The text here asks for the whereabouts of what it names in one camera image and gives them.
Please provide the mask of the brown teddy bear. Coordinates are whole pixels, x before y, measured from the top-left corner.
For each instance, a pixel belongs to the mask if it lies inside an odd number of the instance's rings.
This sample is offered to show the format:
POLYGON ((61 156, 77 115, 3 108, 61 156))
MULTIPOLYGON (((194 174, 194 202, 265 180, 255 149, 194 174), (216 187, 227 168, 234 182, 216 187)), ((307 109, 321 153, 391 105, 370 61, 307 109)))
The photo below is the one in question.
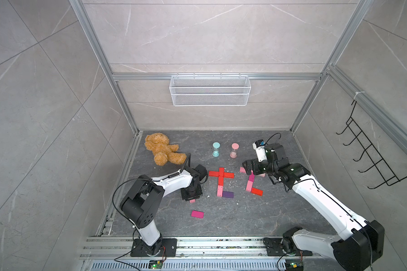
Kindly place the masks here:
POLYGON ((179 145, 171 145, 168 136, 163 133, 153 133, 145 138, 145 147, 154 156, 154 162, 158 166, 164 166, 167 162, 184 164, 187 155, 179 153, 179 145))

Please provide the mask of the teal sand timer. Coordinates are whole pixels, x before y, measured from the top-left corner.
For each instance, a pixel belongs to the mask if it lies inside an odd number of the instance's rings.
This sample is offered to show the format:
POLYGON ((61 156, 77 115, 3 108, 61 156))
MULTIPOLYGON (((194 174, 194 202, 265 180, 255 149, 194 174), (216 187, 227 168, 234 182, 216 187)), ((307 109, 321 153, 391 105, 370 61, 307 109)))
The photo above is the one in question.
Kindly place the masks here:
POLYGON ((220 148, 220 143, 219 142, 214 142, 213 143, 213 157, 219 157, 219 148, 220 148))

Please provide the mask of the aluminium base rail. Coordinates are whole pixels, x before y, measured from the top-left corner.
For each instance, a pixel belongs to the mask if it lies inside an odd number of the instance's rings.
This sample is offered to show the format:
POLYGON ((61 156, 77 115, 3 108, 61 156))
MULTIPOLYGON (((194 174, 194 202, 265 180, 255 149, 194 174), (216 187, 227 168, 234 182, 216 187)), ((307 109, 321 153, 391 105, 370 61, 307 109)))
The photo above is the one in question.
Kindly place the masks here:
POLYGON ((149 256, 132 237, 88 237, 78 252, 84 271, 340 271, 310 251, 286 254, 279 236, 167 237, 149 256))

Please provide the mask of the magenta block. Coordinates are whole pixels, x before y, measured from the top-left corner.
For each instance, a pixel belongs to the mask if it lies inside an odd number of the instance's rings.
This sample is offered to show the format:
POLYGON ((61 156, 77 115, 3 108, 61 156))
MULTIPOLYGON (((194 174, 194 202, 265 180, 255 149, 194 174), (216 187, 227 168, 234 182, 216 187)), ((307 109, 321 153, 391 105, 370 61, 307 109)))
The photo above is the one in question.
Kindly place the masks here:
POLYGON ((249 175, 248 181, 254 182, 254 180, 255 180, 255 175, 254 174, 249 175))
POLYGON ((203 219, 204 218, 204 212, 193 210, 191 212, 191 216, 195 217, 195 218, 198 218, 198 219, 203 219))

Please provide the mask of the purple block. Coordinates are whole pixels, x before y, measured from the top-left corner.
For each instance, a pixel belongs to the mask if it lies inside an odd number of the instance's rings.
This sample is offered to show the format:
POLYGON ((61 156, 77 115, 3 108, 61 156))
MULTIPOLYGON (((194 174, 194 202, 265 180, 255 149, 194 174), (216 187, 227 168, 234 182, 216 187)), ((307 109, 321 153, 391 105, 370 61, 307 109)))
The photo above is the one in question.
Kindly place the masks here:
POLYGON ((228 192, 228 191, 223 191, 222 196, 224 198, 234 198, 234 193, 233 192, 228 192))

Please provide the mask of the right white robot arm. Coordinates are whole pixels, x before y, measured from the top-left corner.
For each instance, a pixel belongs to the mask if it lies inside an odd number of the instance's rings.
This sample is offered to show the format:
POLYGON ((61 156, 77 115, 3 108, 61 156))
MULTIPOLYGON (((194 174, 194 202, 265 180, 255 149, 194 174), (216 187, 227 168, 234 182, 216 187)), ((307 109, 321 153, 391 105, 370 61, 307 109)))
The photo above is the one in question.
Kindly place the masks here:
POLYGON ((308 201, 335 229, 336 235, 294 227, 283 234, 280 246, 285 255, 315 252, 336 260, 346 271, 364 271, 383 255, 384 227, 367 221, 329 191, 299 163, 291 164, 284 147, 263 140, 253 143, 256 159, 242 163, 248 175, 266 174, 273 184, 282 183, 308 201))

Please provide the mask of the red block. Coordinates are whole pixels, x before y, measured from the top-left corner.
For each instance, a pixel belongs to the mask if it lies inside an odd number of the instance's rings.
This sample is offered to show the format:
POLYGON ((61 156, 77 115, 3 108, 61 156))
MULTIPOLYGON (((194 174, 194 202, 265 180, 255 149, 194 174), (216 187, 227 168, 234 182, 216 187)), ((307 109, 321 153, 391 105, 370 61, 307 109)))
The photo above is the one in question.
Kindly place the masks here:
POLYGON ((255 188, 255 187, 253 187, 251 189, 251 193, 254 194, 254 195, 258 195, 258 196, 263 196, 263 191, 260 190, 260 189, 255 188))
POLYGON ((224 175, 223 175, 223 177, 224 177, 224 178, 234 178, 234 177, 235 177, 235 174, 234 174, 234 173, 225 172, 224 175))
POLYGON ((217 171, 209 171, 209 176, 210 176, 210 177, 218 177, 218 176, 219 176, 219 172, 217 172, 217 171))
POLYGON ((219 176, 218 177, 218 186, 223 186, 224 185, 224 177, 219 176))

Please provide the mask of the light pink block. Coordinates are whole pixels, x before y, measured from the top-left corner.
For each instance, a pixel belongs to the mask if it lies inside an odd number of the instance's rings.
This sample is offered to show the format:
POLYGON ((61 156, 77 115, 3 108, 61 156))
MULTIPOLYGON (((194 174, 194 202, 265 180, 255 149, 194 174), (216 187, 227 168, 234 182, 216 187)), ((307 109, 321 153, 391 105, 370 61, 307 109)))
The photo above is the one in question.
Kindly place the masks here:
POLYGON ((248 181, 246 185, 246 191, 251 192, 253 188, 253 181, 248 181))

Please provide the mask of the pink sand timer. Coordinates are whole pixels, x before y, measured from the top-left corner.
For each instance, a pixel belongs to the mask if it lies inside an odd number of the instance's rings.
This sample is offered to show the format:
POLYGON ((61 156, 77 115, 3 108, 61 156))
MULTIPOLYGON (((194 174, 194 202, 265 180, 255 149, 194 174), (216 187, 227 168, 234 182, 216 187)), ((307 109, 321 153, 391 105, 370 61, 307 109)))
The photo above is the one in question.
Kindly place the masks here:
POLYGON ((239 144, 238 143, 233 143, 231 145, 231 152, 230 152, 230 157, 235 159, 237 157, 237 151, 239 149, 239 144))

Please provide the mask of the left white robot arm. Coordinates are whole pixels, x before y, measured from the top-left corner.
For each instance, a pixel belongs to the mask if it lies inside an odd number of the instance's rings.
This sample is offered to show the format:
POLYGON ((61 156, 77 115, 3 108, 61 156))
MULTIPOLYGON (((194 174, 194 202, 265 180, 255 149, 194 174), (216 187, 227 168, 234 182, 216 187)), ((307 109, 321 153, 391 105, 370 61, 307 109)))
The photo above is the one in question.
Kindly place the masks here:
POLYGON ((201 185, 208 180, 208 171, 202 165, 182 169, 161 177, 139 176, 122 199, 119 208, 124 217, 133 223, 140 235, 138 244, 149 256, 162 249, 162 235, 154 218, 164 196, 180 191, 184 201, 199 199, 201 185))

